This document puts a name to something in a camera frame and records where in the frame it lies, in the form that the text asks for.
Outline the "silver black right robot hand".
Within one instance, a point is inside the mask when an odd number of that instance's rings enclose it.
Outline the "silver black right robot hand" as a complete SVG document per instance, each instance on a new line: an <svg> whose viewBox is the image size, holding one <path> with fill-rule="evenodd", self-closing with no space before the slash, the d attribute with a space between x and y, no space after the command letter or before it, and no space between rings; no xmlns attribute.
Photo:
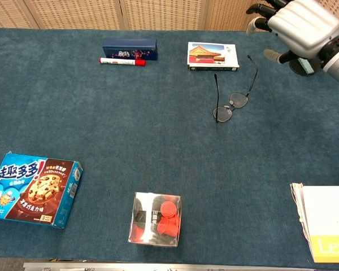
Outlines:
<svg viewBox="0 0 339 271"><path fill-rule="evenodd" d="M312 59L319 56L323 47L339 37L339 19L317 1L267 1L256 3L246 13L259 14L247 26L246 34L257 29L273 33L289 51L277 53L265 49L264 56L279 64L293 59Z"/></svg>

